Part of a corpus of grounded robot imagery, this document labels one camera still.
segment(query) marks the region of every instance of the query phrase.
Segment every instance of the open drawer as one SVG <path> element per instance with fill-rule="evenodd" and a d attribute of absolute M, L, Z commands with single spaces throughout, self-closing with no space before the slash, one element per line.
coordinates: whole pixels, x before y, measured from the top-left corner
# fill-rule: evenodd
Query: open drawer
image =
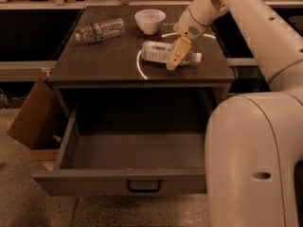
<path fill-rule="evenodd" d="M 49 195 L 205 193 L 209 117 L 198 88 L 83 89 L 52 171 Z"/>

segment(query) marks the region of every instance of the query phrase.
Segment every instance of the bowl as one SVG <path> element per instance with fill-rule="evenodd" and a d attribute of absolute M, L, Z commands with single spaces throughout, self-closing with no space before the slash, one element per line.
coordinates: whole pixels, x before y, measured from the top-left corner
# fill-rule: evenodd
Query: bowl
<path fill-rule="evenodd" d="M 163 24 L 166 14 L 158 9 L 143 9 L 134 16 L 136 24 L 145 34 L 155 34 Z"/>

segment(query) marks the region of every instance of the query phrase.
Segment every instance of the bottle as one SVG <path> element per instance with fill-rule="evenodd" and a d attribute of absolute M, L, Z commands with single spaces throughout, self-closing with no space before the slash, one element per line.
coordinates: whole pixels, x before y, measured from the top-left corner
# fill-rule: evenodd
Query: bottle
<path fill-rule="evenodd" d="M 120 36 L 124 32 L 125 23 L 123 19 L 118 18 L 84 26 L 75 36 L 79 42 L 95 43 Z"/>
<path fill-rule="evenodd" d="M 141 57 L 144 61 L 167 63 L 172 48 L 173 44 L 146 41 L 142 44 Z M 191 61 L 200 62 L 201 58 L 201 53 L 195 53 L 189 50 L 179 65 L 189 64 Z"/>

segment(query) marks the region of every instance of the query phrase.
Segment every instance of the concrete floor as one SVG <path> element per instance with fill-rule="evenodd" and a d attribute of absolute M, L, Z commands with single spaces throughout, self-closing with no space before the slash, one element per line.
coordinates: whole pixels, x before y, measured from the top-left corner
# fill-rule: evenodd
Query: concrete floor
<path fill-rule="evenodd" d="M 18 109 L 0 110 L 0 226 L 208 227 L 206 195 L 49 197 L 31 178 L 45 169 L 6 134 Z"/>

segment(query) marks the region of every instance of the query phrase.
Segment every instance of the black handle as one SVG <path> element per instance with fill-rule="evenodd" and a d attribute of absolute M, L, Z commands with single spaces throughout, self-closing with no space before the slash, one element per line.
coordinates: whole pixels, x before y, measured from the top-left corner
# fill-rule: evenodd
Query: black handle
<path fill-rule="evenodd" d="M 161 181 L 157 181 L 158 182 L 158 185 L 156 188 L 154 189 L 139 189 L 139 188 L 131 188 L 131 182 L 132 181 L 127 181 L 127 189 L 132 192 L 132 193 L 156 193 L 156 192 L 159 192 L 161 190 Z M 134 181 L 134 182 L 155 182 L 155 181 Z"/>

